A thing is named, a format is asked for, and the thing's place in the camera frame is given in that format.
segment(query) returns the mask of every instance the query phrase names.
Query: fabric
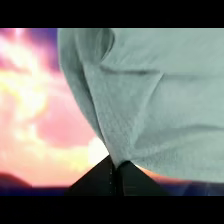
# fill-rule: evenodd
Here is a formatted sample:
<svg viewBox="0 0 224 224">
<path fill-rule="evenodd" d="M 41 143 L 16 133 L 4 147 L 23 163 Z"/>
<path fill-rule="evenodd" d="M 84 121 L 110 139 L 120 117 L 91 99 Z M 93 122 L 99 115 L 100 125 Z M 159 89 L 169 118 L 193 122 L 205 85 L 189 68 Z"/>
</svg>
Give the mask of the fabric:
<svg viewBox="0 0 224 224">
<path fill-rule="evenodd" d="M 116 166 L 224 182 L 224 29 L 62 28 L 60 66 Z"/>
</svg>

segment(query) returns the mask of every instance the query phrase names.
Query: cloth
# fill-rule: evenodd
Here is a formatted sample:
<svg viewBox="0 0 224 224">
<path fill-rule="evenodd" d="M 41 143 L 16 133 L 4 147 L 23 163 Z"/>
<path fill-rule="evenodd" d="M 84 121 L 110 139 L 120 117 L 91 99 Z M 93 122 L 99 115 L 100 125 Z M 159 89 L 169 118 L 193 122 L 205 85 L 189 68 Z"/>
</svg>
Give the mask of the cloth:
<svg viewBox="0 0 224 224">
<path fill-rule="evenodd" d="M 224 182 L 223 28 L 62 28 L 58 43 L 116 166 Z"/>
</svg>

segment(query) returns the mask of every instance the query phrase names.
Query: light gray cloth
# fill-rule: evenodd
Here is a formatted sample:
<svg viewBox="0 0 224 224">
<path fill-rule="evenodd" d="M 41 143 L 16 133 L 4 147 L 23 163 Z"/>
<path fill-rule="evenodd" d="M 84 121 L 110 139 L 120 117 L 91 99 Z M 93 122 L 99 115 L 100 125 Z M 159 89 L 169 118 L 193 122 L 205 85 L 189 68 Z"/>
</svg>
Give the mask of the light gray cloth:
<svg viewBox="0 0 224 224">
<path fill-rule="evenodd" d="M 224 182 L 224 29 L 59 29 L 62 70 L 118 166 Z"/>
</svg>

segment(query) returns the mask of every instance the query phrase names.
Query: black triangular base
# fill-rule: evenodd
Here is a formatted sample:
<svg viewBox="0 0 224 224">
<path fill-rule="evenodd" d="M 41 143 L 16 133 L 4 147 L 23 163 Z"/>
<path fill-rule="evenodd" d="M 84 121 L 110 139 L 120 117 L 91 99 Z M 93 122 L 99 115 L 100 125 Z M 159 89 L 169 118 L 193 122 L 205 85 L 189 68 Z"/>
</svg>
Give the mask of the black triangular base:
<svg viewBox="0 0 224 224">
<path fill-rule="evenodd" d="M 131 162 L 123 163 L 115 171 L 108 156 L 72 185 L 65 195 L 168 196 L 168 193 Z"/>
</svg>

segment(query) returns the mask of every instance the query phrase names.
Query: gray fabric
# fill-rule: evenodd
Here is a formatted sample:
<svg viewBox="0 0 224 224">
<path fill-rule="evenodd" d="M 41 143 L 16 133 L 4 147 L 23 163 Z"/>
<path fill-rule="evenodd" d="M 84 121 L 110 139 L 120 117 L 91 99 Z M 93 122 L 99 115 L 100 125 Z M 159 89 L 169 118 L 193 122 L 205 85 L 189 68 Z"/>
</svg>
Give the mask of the gray fabric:
<svg viewBox="0 0 224 224">
<path fill-rule="evenodd" d="M 59 29 L 62 70 L 114 163 L 224 182 L 224 29 Z"/>
</svg>

